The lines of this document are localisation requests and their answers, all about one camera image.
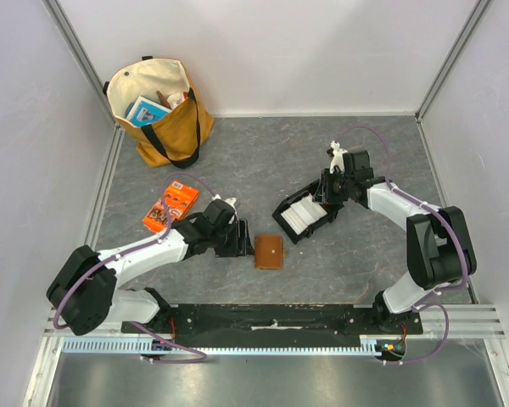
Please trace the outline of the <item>brown leather card holder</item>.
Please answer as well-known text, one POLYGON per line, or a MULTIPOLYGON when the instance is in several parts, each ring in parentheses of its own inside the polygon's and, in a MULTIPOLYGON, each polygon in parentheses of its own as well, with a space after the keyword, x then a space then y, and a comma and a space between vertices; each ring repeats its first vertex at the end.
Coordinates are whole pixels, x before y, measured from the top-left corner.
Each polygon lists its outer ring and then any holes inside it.
POLYGON ((254 239, 254 266, 259 270, 281 270, 284 259, 283 238, 277 234, 260 234, 254 239))

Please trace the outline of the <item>black card box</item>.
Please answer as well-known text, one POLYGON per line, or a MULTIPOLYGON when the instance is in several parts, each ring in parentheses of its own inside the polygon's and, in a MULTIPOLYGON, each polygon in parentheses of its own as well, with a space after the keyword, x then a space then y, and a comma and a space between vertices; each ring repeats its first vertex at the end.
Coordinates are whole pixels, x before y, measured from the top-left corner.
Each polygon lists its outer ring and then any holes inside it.
POLYGON ((293 244, 311 237, 322 226, 334 222, 344 207, 342 204, 316 202, 314 195, 318 187, 319 181, 313 181, 285 198, 272 213, 272 218, 293 244))

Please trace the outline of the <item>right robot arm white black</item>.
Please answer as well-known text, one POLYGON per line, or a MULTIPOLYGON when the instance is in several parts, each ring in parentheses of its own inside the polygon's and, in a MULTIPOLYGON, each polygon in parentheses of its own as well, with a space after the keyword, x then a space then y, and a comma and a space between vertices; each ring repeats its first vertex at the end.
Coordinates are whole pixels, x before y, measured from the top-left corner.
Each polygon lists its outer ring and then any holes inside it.
POLYGON ((376 177, 365 150, 350 152, 333 142, 327 154, 331 162, 321 173, 314 200, 326 205, 351 200, 406 233, 407 272, 378 293, 372 304, 371 320, 378 332, 393 332, 403 316, 420 310, 428 299, 467 286, 477 263, 459 208, 426 203, 388 178, 376 177))

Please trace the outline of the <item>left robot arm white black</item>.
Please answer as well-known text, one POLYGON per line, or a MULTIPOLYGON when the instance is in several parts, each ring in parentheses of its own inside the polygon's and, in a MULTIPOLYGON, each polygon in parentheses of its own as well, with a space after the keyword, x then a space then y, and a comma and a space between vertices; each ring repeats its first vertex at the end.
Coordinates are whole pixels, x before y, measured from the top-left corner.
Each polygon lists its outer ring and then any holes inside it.
POLYGON ((238 216, 235 198, 214 197, 204 211, 170 223, 164 231, 118 248, 76 248, 48 287, 55 309, 53 326, 76 336, 104 322, 135 321, 150 332, 168 327, 168 304, 152 288, 125 290, 123 285, 160 266, 213 250, 220 258, 254 254, 248 222, 238 216))

